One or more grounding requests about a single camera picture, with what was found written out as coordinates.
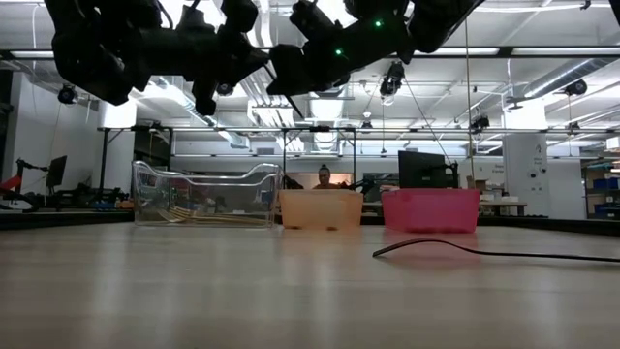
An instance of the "computer monitor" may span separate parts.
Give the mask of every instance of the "computer monitor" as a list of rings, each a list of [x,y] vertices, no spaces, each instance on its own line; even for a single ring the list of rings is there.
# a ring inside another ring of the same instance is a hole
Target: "computer monitor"
[[[399,151],[398,177],[401,188],[447,188],[446,159],[443,155]]]
[[[51,160],[47,169],[47,188],[53,188],[62,184],[62,177],[65,175],[66,166],[67,155]]]

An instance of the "orange plastic bin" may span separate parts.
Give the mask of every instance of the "orange plastic bin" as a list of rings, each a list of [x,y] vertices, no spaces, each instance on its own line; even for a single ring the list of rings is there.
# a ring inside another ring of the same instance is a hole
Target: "orange plastic bin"
[[[289,229],[346,230],[361,222],[363,195],[351,190],[281,190],[282,223]]]

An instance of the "desk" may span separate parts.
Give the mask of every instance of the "desk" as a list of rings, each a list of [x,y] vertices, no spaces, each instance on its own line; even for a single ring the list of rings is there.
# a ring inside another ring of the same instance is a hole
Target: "desk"
[[[385,246],[383,231],[114,224],[5,232],[1,346],[576,349],[620,342],[620,267],[472,262],[455,249],[446,250],[452,258],[402,250],[373,259]],[[620,239],[482,227],[478,248],[618,257]]]
[[[512,202],[496,201],[496,202],[480,202],[480,205],[481,206],[492,206],[496,216],[501,215],[502,207],[516,207],[516,214],[522,217],[525,215],[525,207],[527,206],[527,203],[517,203],[517,202],[512,203]]]

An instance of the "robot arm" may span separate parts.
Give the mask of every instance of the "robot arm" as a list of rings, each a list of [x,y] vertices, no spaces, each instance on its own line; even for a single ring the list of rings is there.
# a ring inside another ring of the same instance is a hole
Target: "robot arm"
[[[215,113],[218,86],[232,87],[266,64],[266,53],[244,37],[258,9],[251,0],[225,0],[226,23],[215,28],[184,6],[176,29],[161,27],[157,0],[46,0],[56,33],[52,40],[60,75],[93,95],[120,105],[132,88],[153,75],[181,75],[194,82],[196,109]]]
[[[483,0],[414,2],[414,13],[405,23],[409,0],[345,0],[358,21],[342,28],[325,16],[316,0],[299,0],[291,22],[309,41],[302,48],[279,45],[271,51],[278,79],[267,91],[295,95],[330,89],[394,52],[409,63],[416,50],[437,50]]]

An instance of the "person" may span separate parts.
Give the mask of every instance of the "person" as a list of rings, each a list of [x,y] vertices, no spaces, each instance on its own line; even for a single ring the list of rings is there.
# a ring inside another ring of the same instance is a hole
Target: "person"
[[[323,164],[319,169],[319,185],[315,186],[314,189],[340,189],[340,185],[329,183],[330,178],[331,171],[329,167]]]

